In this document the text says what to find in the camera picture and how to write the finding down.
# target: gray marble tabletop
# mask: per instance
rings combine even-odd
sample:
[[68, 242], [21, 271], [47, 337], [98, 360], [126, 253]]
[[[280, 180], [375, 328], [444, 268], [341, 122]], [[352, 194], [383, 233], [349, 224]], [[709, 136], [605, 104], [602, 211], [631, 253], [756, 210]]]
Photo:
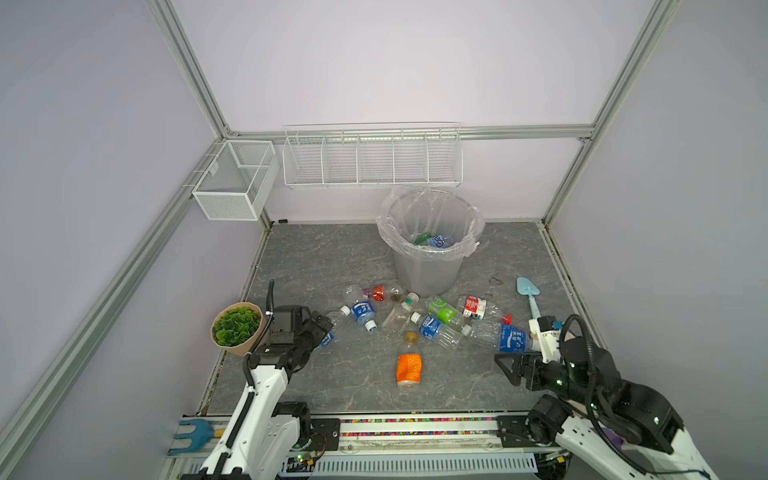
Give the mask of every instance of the gray marble tabletop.
[[[529, 318], [527, 297], [517, 293], [518, 276], [541, 290], [545, 315], [572, 313], [554, 264], [534, 223], [488, 223], [478, 249], [464, 259], [458, 278], [443, 296], [457, 303], [462, 294], [491, 300], [515, 318]], [[265, 303], [275, 279], [275, 303], [307, 305], [327, 312], [342, 304], [345, 285], [368, 285], [395, 278], [394, 259], [376, 225], [276, 224], [258, 267], [249, 301]], [[386, 316], [379, 311], [377, 316]], [[467, 345], [448, 351], [419, 340], [423, 348], [420, 385], [396, 385], [402, 340], [368, 333], [352, 321], [336, 328], [326, 349], [316, 349], [307, 366], [290, 380], [283, 401], [304, 401], [313, 413], [499, 411], [530, 409], [540, 393], [510, 385], [493, 363], [494, 352]], [[228, 356], [214, 390], [209, 415], [231, 413], [243, 391], [240, 357]]]

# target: white mesh basket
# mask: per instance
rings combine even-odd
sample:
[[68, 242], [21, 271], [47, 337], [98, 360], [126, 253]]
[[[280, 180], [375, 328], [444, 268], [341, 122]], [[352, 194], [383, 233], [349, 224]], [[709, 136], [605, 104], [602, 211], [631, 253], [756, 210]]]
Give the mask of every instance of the white mesh basket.
[[288, 135], [283, 149], [291, 188], [455, 186], [462, 182], [458, 129], [376, 134]]
[[210, 220], [259, 220], [280, 170], [271, 141], [225, 141], [193, 195]]

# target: bottle with green label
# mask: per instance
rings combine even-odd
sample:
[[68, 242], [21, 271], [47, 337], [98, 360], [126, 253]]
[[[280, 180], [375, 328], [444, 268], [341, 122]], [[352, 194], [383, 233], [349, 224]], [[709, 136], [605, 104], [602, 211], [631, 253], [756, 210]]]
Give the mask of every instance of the bottle with green label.
[[429, 298], [429, 312], [444, 324], [464, 334], [464, 336], [472, 333], [472, 326], [466, 322], [466, 318], [439, 296]]

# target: brown paper pot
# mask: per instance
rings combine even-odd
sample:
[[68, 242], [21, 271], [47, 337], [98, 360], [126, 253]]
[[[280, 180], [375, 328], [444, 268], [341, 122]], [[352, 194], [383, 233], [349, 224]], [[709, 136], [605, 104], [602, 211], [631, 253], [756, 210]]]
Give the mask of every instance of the brown paper pot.
[[[216, 322], [219, 321], [219, 319], [227, 312], [227, 310], [232, 310], [233, 308], [240, 308], [242, 306], [247, 306], [248, 308], [252, 309], [254, 312], [258, 312], [259, 315], [261, 315], [261, 322], [259, 322], [259, 328], [256, 330], [256, 333], [254, 333], [248, 340], [245, 342], [242, 342], [240, 345], [235, 346], [221, 346], [218, 343], [216, 343], [216, 339], [214, 338], [214, 325], [216, 325]], [[214, 320], [213, 323], [210, 325], [210, 339], [213, 340], [214, 343], [216, 343], [216, 346], [218, 346], [221, 349], [225, 349], [226, 351], [230, 353], [234, 353], [237, 356], [245, 356], [245, 354], [250, 350], [250, 347], [253, 345], [253, 342], [256, 342], [256, 339], [259, 338], [259, 335], [264, 331], [264, 326], [266, 325], [266, 319], [264, 319], [263, 313], [261, 313], [261, 308], [259, 308], [256, 305], [253, 305], [251, 302], [238, 302], [234, 305], [229, 305], [227, 308], [221, 311]], [[269, 339], [270, 334], [267, 333], [264, 338], [261, 340], [261, 343], [264, 344]]]

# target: black cable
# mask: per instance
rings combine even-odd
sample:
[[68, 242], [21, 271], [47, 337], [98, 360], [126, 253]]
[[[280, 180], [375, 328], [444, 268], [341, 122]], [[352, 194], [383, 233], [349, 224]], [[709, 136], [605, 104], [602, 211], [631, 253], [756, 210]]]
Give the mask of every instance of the black cable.
[[[255, 342], [253, 342], [253, 345], [250, 347], [250, 350], [245, 354], [243, 357], [243, 374], [245, 375], [245, 381], [248, 383], [248, 386], [251, 386], [253, 388], [256, 388], [256, 383], [253, 382], [253, 376], [250, 374], [250, 356], [251, 354], [256, 350], [256, 348], [261, 343], [261, 340], [264, 338], [264, 335], [266, 335], [267, 330], [270, 328], [270, 325], [272, 325], [272, 318], [274, 316], [273, 311], [275, 310], [275, 299], [274, 299], [274, 289], [275, 289], [275, 280], [270, 280], [270, 287], [266, 292], [266, 311], [268, 312], [266, 323], [264, 324], [264, 328], [261, 330], [261, 334], [259, 334], [259, 337], [256, 339]], [[243, 408], [240, 410], [240, 414], [237, 416], [237, 420], [235, 420], [235, 424], [232, 425], [232, 431], [230, 432], [230, 435], [227, 437], [227, 443], [225, 444], [228, 449], [231, 449], [235, 444], [235, 438], [237, 438], [237, 434], [240, 432], [240, 427], [243, 426], [243, 422], [245, 422], [245, 417], [248, 415], [248, 410], [250, 409], [250, 404], [253, 403], [253, 399], [256, 397], [255, 392], [248, 392], [248, 396], [245, 398], [245, 403], [243, 404]], [[226, 452], [222, 452], [222, 454], [219, 456], [219, 461], [216, 464], [216, 469], [214, 470], [214, 474], [211, 477], [211, 480], [220, 480], [221, 478], [221, 472], [224, 469], [224, 463], [227, 462], [227, 458], [229, 458], [230, 455]]]
[[594, 394], [595, 384], [598, 380], [597, 370], [594, 366], [594, 344], [592, 343], [592, 335], [589, 331], [589, 327], [587, 327], [587, 323], [582, 319], [579, 315], [573, 314], [568, 317], [567, 320], [565, 320], [565, 324], [563, 324], [563, 330], [560, 332], [560, 341], [562, 342], [565, 338], [565, 333], [568, 331], [568, 327], [571, 326], [571, 323], [573, 321], [576, 321], [578, 323], [579, 327], [581, 328], [581, 335], [584, 337], [584, 344], [587, 347], [587, 367], [588, 367], [588, 373], [589, 373], [589, 381], [587, 382], [587, 393], [584, 397], [584, 407], [587, 410], [587, 418], [589, 418], [589, 421], [592, 423], [592, 426], [594, 427], [594, 432], [598, 434], [598, 436], [603, 439], [603, 442], [605, 442], [606, 445], [622, 460], [624, 460], [625, 463], [627, 463], [630, 467], [634, 468], [638, 472], [640, 472], [643, 475], [652, 474], [652, 475], [679, 475], [683, 473], [698, 473], [699, 475], [703, 476], [704, 478], [711, 478], [710, 474], [705, 472], [704, 470], [673, 470], [669, 472], [652, 472], [650, 470], [646, 470], [642, 465], [638, 464], [636, 461], [634, 461], [632, 458], [629, 458], [624, 452], [621, 451], [616, 445], [611, 442], [611, 440], [605, 435], [605, 432], [603, 432], [602, 427], [600, 427], [600, 424], [598, 423], [597, 417], [594, 416], [594, 409], [592, 408], [592, 396]]

